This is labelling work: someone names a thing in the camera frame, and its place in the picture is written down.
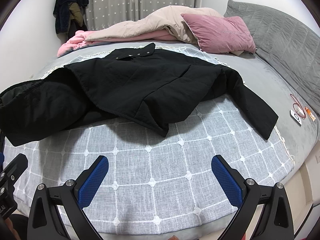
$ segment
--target blanket fringe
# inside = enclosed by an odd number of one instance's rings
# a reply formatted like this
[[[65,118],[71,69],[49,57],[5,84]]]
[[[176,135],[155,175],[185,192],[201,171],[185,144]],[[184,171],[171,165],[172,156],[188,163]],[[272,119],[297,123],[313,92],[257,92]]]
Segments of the blanket fringe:
[[[294,160],[294,155],[290,155],[289,150],[287,149],[287,147],[286,147],[286,145],[285,145],[285,140],[284,140],[284,138],[281,136],[281,134],[280,134],[280,132],[279,132],[279,130],[278,130],[278,128],[277,128],[276,125],[275,125],[274,129],[275,129],[277,135],[279,136],[280,141],[282,142],[282,144],[283,144],[283,146],[284,146],[284,149],[285,149],[287,155],[288,155],[289,158],[292,160],[292,162],[293,162],[293,168],[294,168],[294,167],[296,166],[296,162],[295,162],[295,160]]]
[[[128,48],[130,48],[130,49],[141,49],[141,48],[144,48],[144,47],[145,47],[145,46],[128,47]],[[179,48],[176,48],[176,47],[170,47],[170,46],[156,46],[156,49],[177,49],[177,50],[179,50],[179,51],[185,50],[186,48],[187,48],[187,47],[179,47]],[[95,57],[95,56],[108,55],[108,54],[110,54],[110,53],[113,52],[113,51],[114,51],[114,50],[102,51],[102,52],[97,52],[97,53],[95,53],[95,54],[91,54],[91,55],[87,55],[87,56],[80,56],[80,57],[84,60],[84,59],[91,58],[91,57]],[[51,74],[53,71],[55,71],[55,70],[58,69],[58,68],[64,67],[65,65],[68,65],[68,64],[71,64],[73,60],[74,60],[74,59],[72,59],[72,60],[70,60],[70,61],[68,61],[67,63],[64,63],[64,64],[62,64],[62,65],[55,66],[55,67],[49,69],[49,70],[42,76],[42,78],[40,78],[40,79],[46,78],[49,74]]]

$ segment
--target blue gripper pad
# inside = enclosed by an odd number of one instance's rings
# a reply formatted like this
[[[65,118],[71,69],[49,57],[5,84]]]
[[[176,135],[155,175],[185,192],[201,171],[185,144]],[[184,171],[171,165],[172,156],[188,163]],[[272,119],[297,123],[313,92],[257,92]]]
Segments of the blue gripper pad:
[[[240,208],[242,205],[241,188],[217,156],[212,158],[211,169],[226,194],[230,204]]]
[[[87,180],[84,182],[78,193],[78,205],[82,209],[90,205],[94,195],[97,193],[104,177],[108,173],[109,162],[103,157]]]

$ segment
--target gray bedspread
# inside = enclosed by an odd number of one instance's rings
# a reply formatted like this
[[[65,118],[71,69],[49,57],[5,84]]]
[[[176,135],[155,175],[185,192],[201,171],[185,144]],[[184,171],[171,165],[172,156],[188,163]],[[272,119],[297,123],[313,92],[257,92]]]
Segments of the gray bedspread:
[[[69,61],[86,60],[93,54],[104,57],[116,48],[148,43],[109,44],[75,51],[35,77]],[[6,162],[19,152],[32,160],[29,173],[21,177],[15,192],[20,210],[28,213],[36,185],[44,182],[54,186],[76,178],[99,154],[104,154],[110,161],[109,173],[92,205],[85,209],[104,239],[147,240],[150,235],[160,234],[152,239],[165,240],[172,236],[169,232],[175,231],[180,239],[192,240],[225,227],[231,219],[227,214],[236,210],[226,201],[210,171],[214,154],[222,154],[244,177],[253,177],[264,185],[281,179],[285,183],[300,168],[318,138],[319,120],[312,122],[307,117],[301,127],[295,123],[289,115],[293,104],[290,93],[304,106],[310,106],[270,65],[247,53],[241,57],[213,55],[185,43],[155,43],[212,63],[225,62],[239,71],[245,84],[278,114],[276,126],[281,136],[273,130],[268,141],[261,139],[233,102],[223,96],[202,102],[184,122],[172,124],[165,139],[119,118],[63,131],[22,147],[7,143]],[[65,215],[62,217],[69,224]]]

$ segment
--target pink pillow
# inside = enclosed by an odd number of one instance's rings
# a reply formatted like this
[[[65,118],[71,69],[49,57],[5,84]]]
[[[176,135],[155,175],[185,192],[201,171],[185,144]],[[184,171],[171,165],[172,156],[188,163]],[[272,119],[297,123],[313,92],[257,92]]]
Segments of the pink pillow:
[[[205,52],[256,51],[248,27],[239,16],[221,18],[187,13],[181,16],[198,39],[199,47]]]

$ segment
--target metal screw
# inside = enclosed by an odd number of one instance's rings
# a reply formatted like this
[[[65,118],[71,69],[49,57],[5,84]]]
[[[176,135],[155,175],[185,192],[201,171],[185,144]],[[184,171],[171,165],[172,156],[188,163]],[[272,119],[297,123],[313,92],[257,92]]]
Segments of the metal screw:
[[[41,190],[41,189],[44,189],[44,185],[43,185],[43,184],[40,184],[40,185],[38,186],[38,190]]]
[[[67,186],[72,186],[74,184],[74,182],[75,181],[73,179],[69,179],[69,180],[66,181],[66,185]]]
[[[283,184],[282,184],[281,182],[278,182],[278,183],[277,183],[277,187],[278,187],[278,188],[283,188]]]
[[[253,179],[247,179],[247,183],[252,186],[254,184],[254,180]]]

